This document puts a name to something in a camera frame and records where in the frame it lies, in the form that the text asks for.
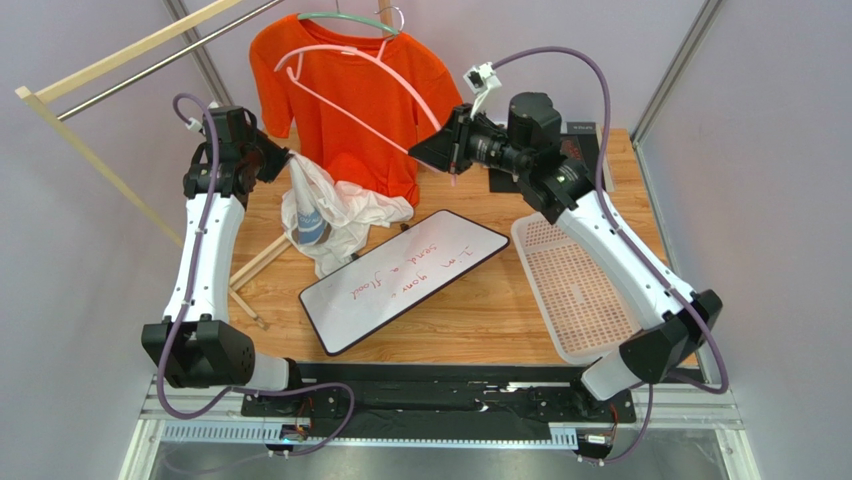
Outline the white printed t shirt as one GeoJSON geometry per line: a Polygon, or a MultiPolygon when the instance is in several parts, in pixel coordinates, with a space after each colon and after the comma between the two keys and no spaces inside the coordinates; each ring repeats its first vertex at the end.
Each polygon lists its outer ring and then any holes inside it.
{"type": "Polygon", "coordinates": [[[291,188],[282,196],[281,224],[297,251],[314,261],[319,278],[350,263],[366,246],[373,226],[388,228],[414,215],[405,198],[336,181],[299,153],[293,154],[287,170],[291,188]]]}

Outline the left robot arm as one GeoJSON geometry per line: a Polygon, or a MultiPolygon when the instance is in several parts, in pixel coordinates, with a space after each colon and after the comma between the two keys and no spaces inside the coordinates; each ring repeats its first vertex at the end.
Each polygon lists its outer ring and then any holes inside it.
{"type": "Polygon", "coordinates": [[[282,391],[293,361],[260,354],[231,326],[227,302],[236,237],[250,193],[270,183],[291,159],[243,107],[211,111],[206,134],[183,178],[187,227],[181,265],[160,322],[147,324],[141,344],[174,388],[242,387],[282,391]]]}

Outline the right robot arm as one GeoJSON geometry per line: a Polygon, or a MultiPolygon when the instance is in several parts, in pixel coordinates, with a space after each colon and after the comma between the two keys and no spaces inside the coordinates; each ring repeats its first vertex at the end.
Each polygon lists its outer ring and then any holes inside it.
{"type": "Polygon", "coordinates": [[[410,147],[410,157],[461,174],[478,163],[516,177],[524,201],[578,243],[619,292],[640,330],[587,367],[584,400],[604,401],[645,383],[658,384],[700,346],[723,308],[711,289],[697,292],[669,270],[596,189],[586,164],[561,152],[562,118],[541,92],[515,95],[506,126],[469,103],[443,127],[410,147]]]}

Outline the green clothes hanger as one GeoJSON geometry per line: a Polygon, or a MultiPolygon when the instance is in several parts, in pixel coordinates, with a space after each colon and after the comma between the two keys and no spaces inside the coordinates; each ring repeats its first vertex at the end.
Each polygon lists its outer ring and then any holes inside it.
{"type": "Polygon", "coordinates": [[[387,36],[391,37],[398,36],[400,33],[402,33],[404,27],[404,16],[400,17],[400,25],[398,28],[396,28],[392,23],[385,23],[379,19],[373,19],[372,17],[368,18],[361,15],[343,13],[340,10],[338,1],[335,2],[334,11],[303,12],[297,15],[297,19],[300,21],[319,19],[349,21],[378,29],[387,36]]]}

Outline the dark red cover book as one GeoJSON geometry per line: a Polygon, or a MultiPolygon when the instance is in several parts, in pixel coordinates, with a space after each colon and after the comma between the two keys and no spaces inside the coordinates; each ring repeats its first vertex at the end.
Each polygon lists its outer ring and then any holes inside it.
{"type": "Polygon", "coordinates": [[[561,153],[573,161],[585,162],[582,147],[576,135],[565,135],[561,138],[561,153]]]}

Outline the large black book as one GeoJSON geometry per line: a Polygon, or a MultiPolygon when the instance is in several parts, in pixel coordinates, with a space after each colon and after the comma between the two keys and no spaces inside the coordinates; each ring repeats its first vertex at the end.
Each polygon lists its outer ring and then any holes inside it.
{"type": "MultiPolygon", "coordinates": [[[[595,180],[595,172],[600,154],[602,128],[595,122],[565,122],[561,128],[560,139],[565,135],[576,135],[579,139],[585,157],[586,168],[591,181],[595,180]]],[[[519,193],[520,190],[513,177],[498,170],[488,171],[488,184],[491,193],[519,193]]]]}

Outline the whiteboard with red writing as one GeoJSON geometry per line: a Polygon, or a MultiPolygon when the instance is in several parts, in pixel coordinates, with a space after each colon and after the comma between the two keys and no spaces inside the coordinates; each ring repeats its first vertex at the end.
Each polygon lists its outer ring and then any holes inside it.
{"type": "Polygon", "coordinates": [[[302,290],[328,356],[338,356],[488,261],[506,235],[439,210],[302,290]]]}

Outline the white plastic basket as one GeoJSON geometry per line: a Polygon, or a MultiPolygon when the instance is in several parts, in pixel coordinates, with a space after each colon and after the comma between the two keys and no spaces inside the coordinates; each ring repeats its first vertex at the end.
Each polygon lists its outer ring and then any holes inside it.
{"type": "Polygon", "coordinates": [[[511,236],[563,361],[592,364],[646,326],[589,253],[541,214],[514,221],[511,236]]]}

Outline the wooden clothes rack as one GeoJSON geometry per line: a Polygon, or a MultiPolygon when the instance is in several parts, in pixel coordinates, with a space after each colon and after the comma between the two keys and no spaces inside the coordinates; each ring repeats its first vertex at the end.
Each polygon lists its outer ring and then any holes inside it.
{"type": "Polygon", "coordinates": [[[193,62],[167,66],[68,123],[139,204],[14,91],[45,87],[169,22],[159,1],[2,3],[3,320],[64,336],[137,329],[162,312],[185,232],[181,179],[199,142],[172,100],[209,95],[193,62]]]}

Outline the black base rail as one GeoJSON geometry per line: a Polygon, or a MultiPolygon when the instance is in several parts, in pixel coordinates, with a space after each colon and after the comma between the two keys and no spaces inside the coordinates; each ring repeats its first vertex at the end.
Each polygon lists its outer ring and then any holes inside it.
{"type": "Polygon", "coordinates": [[[302,363],[294,396],[246,394],[244,417],[276,419],[278,438],[444,445],[543,444],[602,458],[641,424],[635,396],[580,392],[564,366],[302,363]]]}

